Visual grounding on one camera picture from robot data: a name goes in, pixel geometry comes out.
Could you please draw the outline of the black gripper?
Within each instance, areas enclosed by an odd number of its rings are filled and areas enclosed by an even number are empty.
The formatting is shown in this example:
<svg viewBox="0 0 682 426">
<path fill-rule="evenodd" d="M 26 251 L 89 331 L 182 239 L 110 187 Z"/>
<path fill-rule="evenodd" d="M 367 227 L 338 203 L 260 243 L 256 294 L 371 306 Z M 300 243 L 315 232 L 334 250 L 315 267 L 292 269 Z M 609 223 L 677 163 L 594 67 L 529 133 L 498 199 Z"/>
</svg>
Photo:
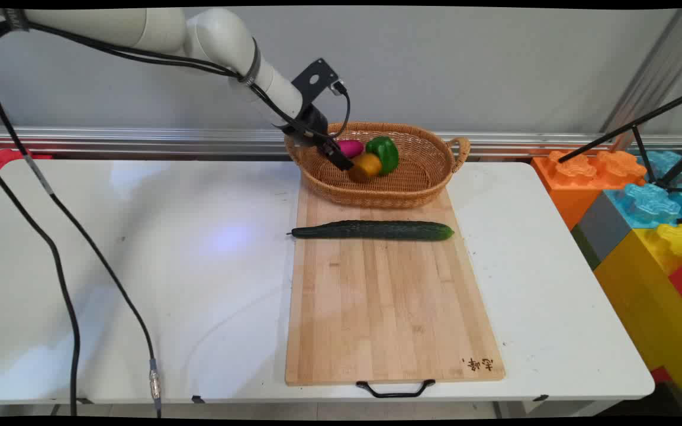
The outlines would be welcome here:
<svg viewBox="0 0 682 426">
<path fill-rule="evenodd" d="M 313 137 L 308 137 L 302 130 L 296 130 L 292 125 L 282 126 L 282 132 L 293 141 L 295 146 L 316 147 L 322 156 L 339 170 L 345 172 L 353 168 L 354 164 L 344 155 L 339 145 L 333 140 L 327 140 L 322 134 L 327 135 L 328 121 L 325 115 L 313 104 L 309 104 L 295 119 L 306 129 L 309 129 Z"/>
</svg>

